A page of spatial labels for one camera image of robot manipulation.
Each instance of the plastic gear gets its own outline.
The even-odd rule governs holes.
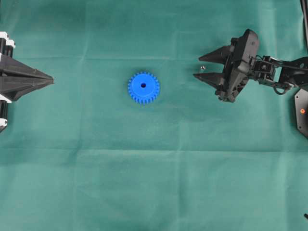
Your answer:
[[[128,93],[131,98],[140,104],[151,103],[159,94],[159,82],[149,72],[136,73],[129,80]]]

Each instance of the white roller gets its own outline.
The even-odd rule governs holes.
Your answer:
[[[6,45],[11,46],[15,49],[15,42],[12,39],[6,40]]]
[[[6,119],[0,119],[0,127],[6,127],[8,124],[8,121]]]
[[[0,31],[0,39],[1,38],[8,40],[9,39],[8,33],[4,32],[4,31]]]
[[[6,98],[5,96],[0,94],[0,100],[5,100],[7,103],[11,103],[12,101]]]

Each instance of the table surface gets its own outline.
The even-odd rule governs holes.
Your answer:
[[[193,77],[250,28],[260,55],[307,56],[297,0],[3,0],[14,58],[55,84],[10,105],[0,230],[295,231],[308,220],[296,90],[250,81],[235,103]],[[206,64],[208,71],[222,66]],[[161,92],[128,95],[149,71]]]

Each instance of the black mechanical part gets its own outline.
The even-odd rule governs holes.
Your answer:
[[[224,102],[235,98],[253,79],[259,84],[272,87],[279,94],[298,87],[308,90],[308,57],[294,61],[282,61],[271,56],[257,55],[257,34],[247,29],[243,36],[232,38],[230,46],[224,46],[199,58],[200,61],[224,64],[222,73],[199,73],[194,76],[216,88],[215,94]],[[279,81],[275,82],[276,68],[281,67]]]
[[[252,30],[239,38],[232,38],[230,46],[221,47],[199,58],[200,61],[224,64],[221,73],[199,73],[194,76],[216,89],[215,94],[225,102],[233,103],[248,82],[247,75],[257,55],[259,40]]]
[[[20,97],[53,84],[53,78],[13,58],[15,42],[0,32],[0,132],[8,122],[8,104]]]
[[[308,138],[308,92],[301,89],[294,100],[297,129]]]

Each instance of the green cloth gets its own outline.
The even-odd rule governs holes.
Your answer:
[[[193,77],[198,57],[259,35],[307,56],[298,0],[3,0],[14,58],[55,84],[10,105],[0,134],[1,231],[300,231],[308,140],[294,94],[250,81],[235,103]],[[158,77],[146,106],[128,95]]]

